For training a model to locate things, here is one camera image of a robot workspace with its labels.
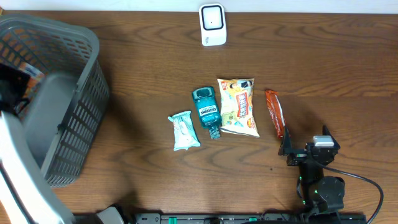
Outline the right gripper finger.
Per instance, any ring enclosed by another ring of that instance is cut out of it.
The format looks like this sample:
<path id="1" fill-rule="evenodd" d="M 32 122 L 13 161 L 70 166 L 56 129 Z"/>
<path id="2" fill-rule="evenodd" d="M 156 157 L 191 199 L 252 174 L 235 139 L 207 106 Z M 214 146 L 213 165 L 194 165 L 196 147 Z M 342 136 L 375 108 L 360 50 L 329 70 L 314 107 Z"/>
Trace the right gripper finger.
<path id="1" fill-rule="evenodd" d="M 288 156 L 292 152 L 292 143 L 290 140 L 290 134 L 287 126 L 284 126 L 284 135 L 282 136 L 282 142 L 278 151 L 279 156 Z"/>
<path id="2" fill-rule="evenodd" d="M 331 132 L 329 131 L 329 129 L 327 128 L 327 126 L 325 124 L 322 127 L 322 134 L 324 136 L 329 136 L 330 137 L 330 139 L 333 141 L 333 147 L 335 149 L 340 149 L 341 148 L 341 146 L 338 144 L 336 139 L 332 136 Z"/>

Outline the orange snack packet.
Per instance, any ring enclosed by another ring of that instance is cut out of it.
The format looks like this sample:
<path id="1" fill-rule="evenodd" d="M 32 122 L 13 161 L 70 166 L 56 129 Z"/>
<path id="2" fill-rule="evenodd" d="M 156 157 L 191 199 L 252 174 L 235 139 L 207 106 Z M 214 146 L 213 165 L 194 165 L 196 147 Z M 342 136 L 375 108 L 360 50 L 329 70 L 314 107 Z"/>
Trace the orange snack packet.
<path id="1" fill-rule="evenodd" d="M 34 98 L 38 94 L 40 85 L 44 81 L 45 74 L 26 62 L 21 64 L 19 70 L 27 74 L 29 77 L 22 101 L 16 107 L 18 116 L 20 119 L 23 119 L 23 117 L 27 115 L 29 105 L 33 102 Z"/>

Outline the red chocolate bar wrapper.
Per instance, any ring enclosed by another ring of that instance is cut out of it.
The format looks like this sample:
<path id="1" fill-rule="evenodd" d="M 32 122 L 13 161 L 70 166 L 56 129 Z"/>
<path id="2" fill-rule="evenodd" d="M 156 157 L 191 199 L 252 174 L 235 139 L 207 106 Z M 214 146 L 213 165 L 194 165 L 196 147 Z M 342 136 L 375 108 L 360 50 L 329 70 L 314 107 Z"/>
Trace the red chocolate bar wrapper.
<path id="1" fill-rule="evenodd" d="M 274 123 L 277 137 L 282 139 L 284 136 L 285 119 L 278 98 L 278 92 L 273 90 L 266 90 L 266 103 L 270 112 L 271 120 Z"/>

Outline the yellow snack bag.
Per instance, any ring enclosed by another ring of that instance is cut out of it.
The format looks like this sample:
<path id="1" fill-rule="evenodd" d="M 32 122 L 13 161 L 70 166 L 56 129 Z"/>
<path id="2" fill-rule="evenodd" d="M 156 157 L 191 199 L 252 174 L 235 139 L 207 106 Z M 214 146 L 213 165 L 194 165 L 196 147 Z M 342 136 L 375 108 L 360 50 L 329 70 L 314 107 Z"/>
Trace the yellow snack bag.
<path id="1" fill-rule="evenodd" d="M 221 130 L 259 138 L 253 115 L 254 79 L 217 79 L 221 94 Z"/>

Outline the grey plastic shopping basket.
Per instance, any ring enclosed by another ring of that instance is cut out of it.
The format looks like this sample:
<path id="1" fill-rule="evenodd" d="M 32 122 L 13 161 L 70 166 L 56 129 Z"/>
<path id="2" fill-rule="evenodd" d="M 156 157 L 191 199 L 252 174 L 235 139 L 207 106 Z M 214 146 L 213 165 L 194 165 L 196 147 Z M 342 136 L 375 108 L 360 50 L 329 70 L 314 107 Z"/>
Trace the grey plastic shopping basket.
<path id="1" fill-rule="evenodd" d="M 77 180 L 103 120 L 109 86 L 89 29 L 10 14 L 1 18 L 1 63 L 30 74 L 35 86 L 18 108 L 24 136 L 52 187 Z"/>

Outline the teal mouthwash bottle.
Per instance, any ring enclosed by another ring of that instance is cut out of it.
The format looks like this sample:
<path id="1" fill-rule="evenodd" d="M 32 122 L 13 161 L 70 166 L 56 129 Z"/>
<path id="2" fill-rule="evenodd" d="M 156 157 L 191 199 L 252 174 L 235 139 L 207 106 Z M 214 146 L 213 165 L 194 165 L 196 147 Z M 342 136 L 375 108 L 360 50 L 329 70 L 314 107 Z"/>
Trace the teal mouthwash bottle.
<path id="1" fill-rule="evenodd" d="M 203 129 L 207 129 L 210 138 L 219 139 L 221 115 L 216 102 L 215 91 L 212 86 L 196 89 L 192 92 L 193 102 Z"/>

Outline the light blue wet wipes pack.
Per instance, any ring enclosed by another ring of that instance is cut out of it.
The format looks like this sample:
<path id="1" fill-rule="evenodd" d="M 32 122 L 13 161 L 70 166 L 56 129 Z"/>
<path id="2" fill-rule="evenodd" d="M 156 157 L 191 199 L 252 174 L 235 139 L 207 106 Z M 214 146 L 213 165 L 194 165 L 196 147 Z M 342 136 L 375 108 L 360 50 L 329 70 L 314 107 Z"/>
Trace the light blue wet wipes pack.
<path id="1" fill-rule="evenodd" d="M 169 116 L 168 120 L 174 126 L 174 151 L 201 146 L 193 127 L 190 110 Z"/>

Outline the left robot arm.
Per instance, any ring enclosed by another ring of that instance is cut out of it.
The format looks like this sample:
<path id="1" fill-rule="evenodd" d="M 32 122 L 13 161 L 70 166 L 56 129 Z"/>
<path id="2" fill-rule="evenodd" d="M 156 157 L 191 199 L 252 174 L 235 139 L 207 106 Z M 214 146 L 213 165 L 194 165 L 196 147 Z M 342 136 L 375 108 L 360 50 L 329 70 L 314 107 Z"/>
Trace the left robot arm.
<path id="1" fill-rule="evenodd" d="M 42 177 L 14 108 L 29 76 L 1 65 L 1 203 L 11 223 L 75 223 Z"/>

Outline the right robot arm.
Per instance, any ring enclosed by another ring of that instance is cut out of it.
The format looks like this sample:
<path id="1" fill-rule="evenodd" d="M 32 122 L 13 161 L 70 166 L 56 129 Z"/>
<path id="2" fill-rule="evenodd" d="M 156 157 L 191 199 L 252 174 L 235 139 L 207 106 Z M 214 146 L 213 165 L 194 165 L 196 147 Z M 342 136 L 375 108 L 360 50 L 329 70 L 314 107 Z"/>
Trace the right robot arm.
<path id="1" fill-rule="evenodd" d="M 340 145 L 326 126 L 322 135 L 314 136 L 313 141 L 303 149 L 294 149 L 289 130 L 284 127 L 278 155 L 287 158 L 288 166 L 299 169 L 297 194 L 303 199 L 304 209 L 298 214 L 298 219 L 305 223 L 316 215 L 337 213 L 344 207 L 344 180 L 324 175 L 324 170 L 334 161 L 339 149 Z"/>

